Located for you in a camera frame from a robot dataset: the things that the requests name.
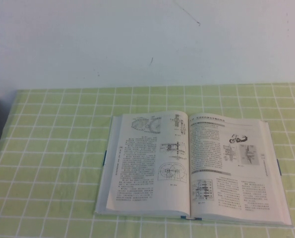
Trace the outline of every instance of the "open book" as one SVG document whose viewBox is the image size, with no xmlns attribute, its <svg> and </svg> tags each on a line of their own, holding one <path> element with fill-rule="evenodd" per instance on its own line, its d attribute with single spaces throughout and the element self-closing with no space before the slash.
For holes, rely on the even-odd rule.
<svg viewBox="0 0 295 238">
<path fill-rule="evenodd" d="M 113 118 L 96 212 L 292 225 L 268 123 L 179 111 Z"/>
</svg>

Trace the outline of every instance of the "book page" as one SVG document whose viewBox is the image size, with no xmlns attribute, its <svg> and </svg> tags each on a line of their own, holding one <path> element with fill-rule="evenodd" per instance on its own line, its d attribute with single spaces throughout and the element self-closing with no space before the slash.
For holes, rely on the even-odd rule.
<svg viewBox="0 0 295 238">
<path fill-rule="evenodd" d="M 107 208 L 189 215 L 188 158 L 185 113 L 123 115 Z"/>
<path fill-rule="evenodd" d="M 278 207 L 283 196 L 277 191 L 278 176 L 272 174 L 279 171 L 267 150 L 272 143 L 265 146 L 263 123 L 213 114 L 189 118 L 192 217 L 284 219 Z"/>
</svg>

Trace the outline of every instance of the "technical diagram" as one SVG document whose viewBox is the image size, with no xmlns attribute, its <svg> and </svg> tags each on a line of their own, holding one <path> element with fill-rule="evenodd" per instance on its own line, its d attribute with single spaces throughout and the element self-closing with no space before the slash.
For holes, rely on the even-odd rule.
<svg viewBox="0 0 295 238">
<path fill-rule="evenodd" d="M 184 155 L 186 153 L 186 146 L 185 144 L 179 143 L 165 143 L 161 144 L 160 152 L 170 152 L 175 151 L 177 152 L 177 156 Z"/>
<path fill-rule="evenodd" d="M 167 162 L 162 164 L 158 170 L 158 180 L 175 180 L 187 182 L 186 169 L 180 163 Z"/>
<path fill-rule="evenodd" d="M 192 184 L 192 200 L 214 200 L 211 179 L 199 179 Z"/>
<path fill-rule="evenodd" d="M 150 132 L 150 133 L 161 133 L 161 118 L 158 117 L 151 117 L 150 119 L 148 118 L 143 118 L 139 117 L 134 119 L 132 122 L 132 128 L 136 130 L 141 130 L 144 132 Z"/>
<path fill-rule="evenodd" d="M 185 158 L 185 157 L 181 157 L 181 156 L 179 156 L 179 155 L 176 155 L 176 156 L 170 156 L 171 158 L 175 158 L 175 159 L 177 159 L 177 160 L 187 160 L 187 158 Z"/>
<path fill-rule="evenodd" d="M 239 149 L 243 165 L 259 165 L 255 145 L 240 145 Z"/>
<path fill-rule="evenodd" d="M 231 139 L 229 140 L 229 142 L 231 144 L 237 142 L 237 143 L 240 143 L 240 142 L 245 142 L 247 141 L 247 136 L 246 135 L 243 135 L 241 138 L 237 135 L 237 134 L 233 134 Z"/>
<path fill-rule="evenodd" d="M 182 119 L 179 119 L 180 115 L 176 114 L 174 119 L 171 119 L 175 122 L 175 127 L 180 127 L 180 132 L 186 134 L 186 125 Z"/>
<path fill-rule="evenodd" d="M 224 145 L 223 146 L 224 152 L 224 159 L 226 161 L 233 161 L 237 159 L 237 154 L 236 154 L 236 148 L 234 146 L 230 146 L 230 145 Z"/>
</svg>

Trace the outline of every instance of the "illustration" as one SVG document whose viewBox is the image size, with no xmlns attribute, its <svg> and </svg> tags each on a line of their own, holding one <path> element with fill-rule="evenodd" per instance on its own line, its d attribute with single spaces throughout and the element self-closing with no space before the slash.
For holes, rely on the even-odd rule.
<svg viewBox="0 0 295 238">
<path fill-rule="evenodd" d="M 161 133 L 161 118 L 156 118 L 154 116 L 150 119 L 143 117 L 136 118 L 132 122 L 132 128 L 144 132 L 159 134 Z"/>
<path fill-rule="evenodd" d="M 174 119 L 171 119 L 175 122 L 175 127 L 180 127 L 180 132 L 186 134 L 186 125 L 183 123 L 182 119 L 179 119 L 180 115 L 176 114 Z"/>
<path fill-rule="evenodd" d="M 247 136 L 246 135 L 243 135 L 241 138 L 237 135 L 237 134 L 233 134 L 231 139 L 229 140 L 229 142 L 231 144 L 237 142 L 237 143 L 240 143 L 240 142 L 245 142 L 247 141 Z"/>
<path fill-rule="evenodd" d="M 175 180 L 187 182 L 186 169 L 180 163 L 164 163 L 159 167 L 158 180 Z"/>
<path fill-rule="evenodd" d="M 192 197 L 195 200 L 214 200 L 211 179 L 199 179 L 192 185 Z"/>
<path fill-rule="evenodd" d="M 240 145 L 239 149 L 243 165 L 259 165 L 255 145 Z"/>
<path fill-rule="evenodd" d="M 184 144 L 180 144 L 178 141 L 177 143 L 165 143 L 161 144 L 160 148 L 161 152 L 169 152 L 169 151 L 175 151 L 177 152 L 177 156 L 179 154 L 184 155 L 186 152 L 186 146 Z"/>
<path fill-rule="evenodd" d="M 185 158 L 185 157 L 181 157 L 181 156 L 179 156 L 179 155 L 177 155 L 177 156 L 170 156 L 171 158 L 175 158 L 175 159 L 177 159 L 177 160 L 187 160 L 187 158 Z"/>
<path fill-rule="evenodd" d="M 230 145 L 224 145 L 224 159 L 226 161 L 233 161 L 236 160 L 237 156 L 236 156 L 236 148 L 234 146 L 230 146 Z"/>
</svg>

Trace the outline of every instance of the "table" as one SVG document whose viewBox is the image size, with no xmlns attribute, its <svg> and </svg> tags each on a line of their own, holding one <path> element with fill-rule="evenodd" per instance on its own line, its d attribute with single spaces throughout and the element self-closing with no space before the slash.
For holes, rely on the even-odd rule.
<svg viewBox="0 0 295 238">
<path fill-rule="evenodd" d="M 0 237 L 295 238 L 295 227 L 94 215 L 111 116 L 165 110 L 267 120 L 295 226 L 295 83 L 32 89 L 0 141 Z"/>
</svg>

